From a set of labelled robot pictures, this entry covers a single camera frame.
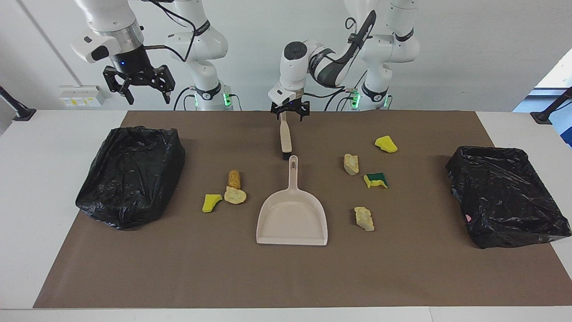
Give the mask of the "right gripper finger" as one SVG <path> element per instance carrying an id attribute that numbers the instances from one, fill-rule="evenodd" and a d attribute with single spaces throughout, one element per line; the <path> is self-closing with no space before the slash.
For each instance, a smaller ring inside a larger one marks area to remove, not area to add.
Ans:
<path id="1" fill-rule="evenodd" d="M 162 93 L 164 102 L 170 104 L 170 94 L 174 91 L 176 82 L 167 65 L 152 69 L 151 87 Z"/>
<path id="2" fill-rule="evenodd" d="M 129 105 L 134 104 L 134 97 L 129 89 L 133 80 L 132 76 L 121 73 L 114 67 L 105 67 L 104 79 L 112 93 L 118 93 L 126 98 Z"/>

